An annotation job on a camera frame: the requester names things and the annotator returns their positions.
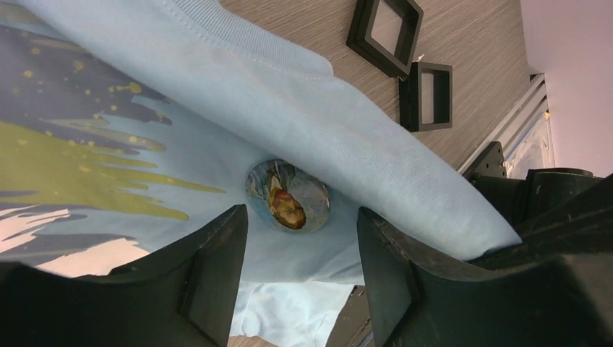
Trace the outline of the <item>light blue printed t-shirt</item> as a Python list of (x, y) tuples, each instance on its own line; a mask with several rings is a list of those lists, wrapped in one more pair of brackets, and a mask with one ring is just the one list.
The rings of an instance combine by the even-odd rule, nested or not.
[[(272, 228), (246, 179), (324, 183), (315, 232)], [(320, 55), (218, 1), (1, 3), (1, 259), (105, 275), (245, 204), (230, 334), (324, 346), (364, 282), (361, 206), (459, 260), (520, 242), (453, 168)]]

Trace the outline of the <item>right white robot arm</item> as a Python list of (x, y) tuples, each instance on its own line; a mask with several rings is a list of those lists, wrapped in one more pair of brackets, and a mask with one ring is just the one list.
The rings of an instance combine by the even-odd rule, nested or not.
[(530, 169), (512, 179), (504, 167), (502, 145), (490, 142), (464, 171), (522, 239), (586, 218), (612, 216), (612, 177), (577, 168)]

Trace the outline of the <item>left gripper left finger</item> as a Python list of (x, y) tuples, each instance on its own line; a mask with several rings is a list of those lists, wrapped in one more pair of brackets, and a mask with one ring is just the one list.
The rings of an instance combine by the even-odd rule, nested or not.
[(108, 275), (1, 264), (3, 346), (225, 346), (247, 241), (235, 205)]

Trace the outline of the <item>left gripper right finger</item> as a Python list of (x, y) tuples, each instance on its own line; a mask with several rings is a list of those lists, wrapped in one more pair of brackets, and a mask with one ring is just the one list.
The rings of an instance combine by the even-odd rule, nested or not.
[(358, 239), (376, 346), (610, 346), (612, 216), (462, 262), (365, 207)]

